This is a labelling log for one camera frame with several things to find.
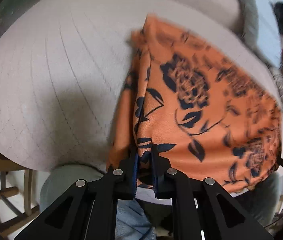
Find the person's right jeans leg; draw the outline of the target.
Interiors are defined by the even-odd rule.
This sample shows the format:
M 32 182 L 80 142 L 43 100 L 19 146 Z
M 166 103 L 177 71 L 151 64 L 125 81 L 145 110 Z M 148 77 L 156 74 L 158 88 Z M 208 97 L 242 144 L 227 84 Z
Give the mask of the person's right jeans leg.
M 275 216 L 282 186 L 282 177 L 278 172 L 274 172 L 258 183 L 252 191 L 247 191 L 235 199 L 254 219 L 266 227 Z

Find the pink quilted mattress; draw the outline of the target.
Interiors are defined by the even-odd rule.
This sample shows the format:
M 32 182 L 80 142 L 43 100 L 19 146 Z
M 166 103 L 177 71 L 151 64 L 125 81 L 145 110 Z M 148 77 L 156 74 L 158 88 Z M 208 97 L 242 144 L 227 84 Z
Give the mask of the pink quilted mattress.
M 174 0 L 41 0 L 0 38 L 0 152 L 34 170 L 79 163 L 106 171 L 136 53 L 131 36 L 149 15 L 206 40 L 281 110 L 266 66 L 194 8 Z

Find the small striped cushion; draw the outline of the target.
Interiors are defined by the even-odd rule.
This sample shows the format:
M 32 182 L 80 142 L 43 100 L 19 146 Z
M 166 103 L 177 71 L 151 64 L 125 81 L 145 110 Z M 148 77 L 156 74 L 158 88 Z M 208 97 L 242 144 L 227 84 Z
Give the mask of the small striped cushion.
M 275 84 L 277 86 L 278 93 L 280 95 L 280 99 L 282 102 L 282 109 L 283 109 L 283 74 L 279 68 L 272 66 L 269 67 L 269 71 L 271 72 Z

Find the light blue pillow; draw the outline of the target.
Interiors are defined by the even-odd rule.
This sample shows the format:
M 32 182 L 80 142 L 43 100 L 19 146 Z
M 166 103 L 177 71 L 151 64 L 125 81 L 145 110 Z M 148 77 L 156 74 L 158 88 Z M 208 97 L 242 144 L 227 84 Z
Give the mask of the light blue pillow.
M 274 0 L 240 0 L 244 16 L 242 38 L 265 64 L 279 68 L 282 47 Z

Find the orange black floral blouse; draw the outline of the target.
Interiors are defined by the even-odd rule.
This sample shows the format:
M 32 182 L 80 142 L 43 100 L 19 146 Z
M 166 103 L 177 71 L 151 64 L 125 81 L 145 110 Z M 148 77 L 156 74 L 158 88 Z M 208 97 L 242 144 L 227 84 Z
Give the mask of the orange black floral blouse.
M 135 146 L 139 181 L 151 147 L 188 177 L 214 178 L 228 192 L 251 189 L 277 168 L 278 102 L 241 67 L 198 35 L 147 16 L 131 36 L 136 53 L 117 108 L 108 167 Z

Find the wooden chair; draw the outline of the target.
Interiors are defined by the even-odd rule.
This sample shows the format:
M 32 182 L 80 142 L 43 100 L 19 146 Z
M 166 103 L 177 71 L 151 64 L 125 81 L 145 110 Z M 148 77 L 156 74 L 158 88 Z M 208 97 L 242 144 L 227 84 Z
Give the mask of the wooden chair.
M 23 171 L 23 206 L 21 212 L 9 200 L 10 197 L 19 194 L 16 186 L 7 187 L 7 174 L 11 171 Z M 40 207 L 31 206 L 32 187 L 33 187 L 33 170 L 25 168 L 6 158 L 0 153 L 0 200 L 15 214 L 15 217 L 7 222 L 0 223 L 0 239 L 7 239 L 11 233 L 21 229 L 40 214 Z

